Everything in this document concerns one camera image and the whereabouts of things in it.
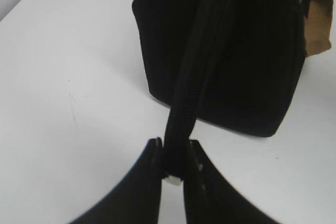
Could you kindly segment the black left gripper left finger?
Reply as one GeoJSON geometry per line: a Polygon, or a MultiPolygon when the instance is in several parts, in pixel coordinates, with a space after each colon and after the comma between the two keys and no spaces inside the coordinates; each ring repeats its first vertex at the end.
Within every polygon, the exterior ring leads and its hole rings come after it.
{"type": "Polygon", "coordinates": [[[72,223],[158,223],[161,190],[162,140],[148,140],[123,179],[72,223]]]}

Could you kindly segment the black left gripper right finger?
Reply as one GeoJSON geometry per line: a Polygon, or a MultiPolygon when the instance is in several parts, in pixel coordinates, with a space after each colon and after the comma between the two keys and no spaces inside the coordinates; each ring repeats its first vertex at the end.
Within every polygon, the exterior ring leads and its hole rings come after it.
{"type": "Polygon", "coordinates": [[[189,141],[187,157],[187,223],[265,223],[265,215],[230,185],[198,141],[189,141]]]}

